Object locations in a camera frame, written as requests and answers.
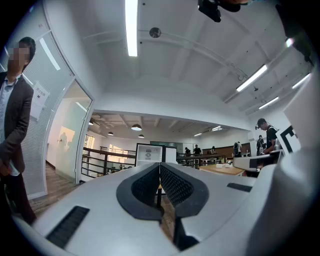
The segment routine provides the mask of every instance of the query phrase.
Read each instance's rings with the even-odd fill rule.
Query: man
[[[262,135],[259,135],[259,139],[256,142],[256,155],[260,156],[261,153],[263,153],[263,148],[264,148],[264,139],[262,138]]]
[[[201,154],[201,148],[198,147],[198,145],[195,145],[195,148],[193,149],[194,155],[200,155]]]
[[[185,156],[185,157],[190,157],[190,156],[191,156],[191,151],[190,151],[190,149],[187,148],[187,147],[185,147],[184,149],[185,149],[185,154],[184,154],[184,156]]]
[[[240,141],[234,143],[233,152],[234,152],[235,158],[241,157],[241,148],[242,148],[242,145],[241,145]]]
[[[35,52],[35,41],[22,38],[9,55],[7,72],[0,73],[0,193],[4,194],[6,184],[8,198],[29,224],[36,216],[29,205],[22,176],[25,163],[21,142],[27,134],[34,90],[22,72]]]
[[[260,118],[257,122],[258,127],[266,131],[266,149],[263,151],[264,154],[269,154],[274,150],[275,141],[276,141],[276,133],[277,130],[269,125],[264,118]]]

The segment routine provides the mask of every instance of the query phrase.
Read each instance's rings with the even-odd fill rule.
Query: ceiling
[[[111,80],[149,75],[167,78],[173,87],[186,82],[249,115],[276,96],[294,94],[292,85],[310,71],[303,55],[285,45],[276,1],[254,2],[236,13],[220,8],[216,23],[198,11],[197,0],[140,0],[137,58],[128,56],[124,0],[70,2],[84,42],[98,47]],[[153,27],[161,29],[159,38],[150,37]],[[238,93],[264,64],[263,76]]]
[[[142,130],[161,130],[164,132],[184,133],[188,136],[194,136],[204,131],[209,131],[217,127],[214,123],[201,123],[187,120],[175,120],[160,118],[157,116],[140,116],[115,113],[93,113],[91,116],[93,123],[96,123],[108,131],[116,131],[118,128],[131,127],[139,124]]]

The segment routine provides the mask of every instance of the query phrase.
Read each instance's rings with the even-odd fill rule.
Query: poster
[[[31,102],[30,116],[39,119],[42,109],[45,107],[49,92],[37,81],[33,87],[33,97]]]

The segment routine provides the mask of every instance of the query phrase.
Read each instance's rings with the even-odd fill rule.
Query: suit jacket
[[[4,83],[7,72],[0,73],[0,89]],[[27,134],[31,101],[34,90],[20,76],[8,99],[4,116],[5,141],[0,143],[0,158],[4,164],[12,160],[13,166],[22,173],[25,162],[22,154],[21,142]]]

